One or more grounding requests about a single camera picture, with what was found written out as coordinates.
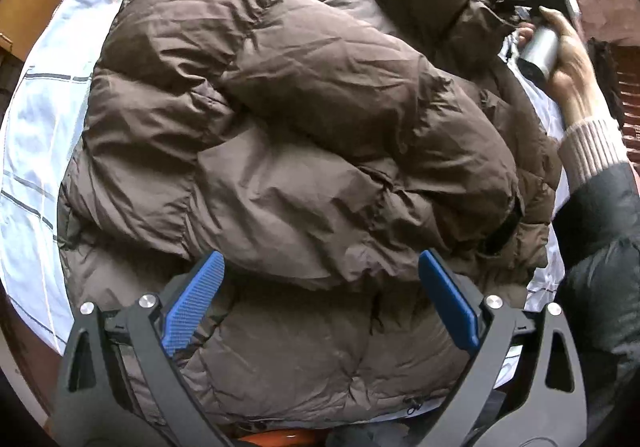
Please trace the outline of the right forearm in dark sleeve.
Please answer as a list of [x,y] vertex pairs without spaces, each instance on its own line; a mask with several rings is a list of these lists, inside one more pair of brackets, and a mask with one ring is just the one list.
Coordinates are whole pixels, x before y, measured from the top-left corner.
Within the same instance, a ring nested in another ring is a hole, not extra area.
[[570,197],[552,222],[565,267],[555,300],[574,337],[595,432],[639,408],[639,193],[610,118],[570,126],[559,156]]

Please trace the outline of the person's right hand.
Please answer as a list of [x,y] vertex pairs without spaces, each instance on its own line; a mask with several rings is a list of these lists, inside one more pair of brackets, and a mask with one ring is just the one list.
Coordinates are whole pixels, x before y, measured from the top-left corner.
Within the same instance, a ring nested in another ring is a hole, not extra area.
[[580,36],[559,11],[546,7],[539,11],[559,37],[555,68],[544,91],[560,107],[565,126],[586,118],[606,118],[608,105]]

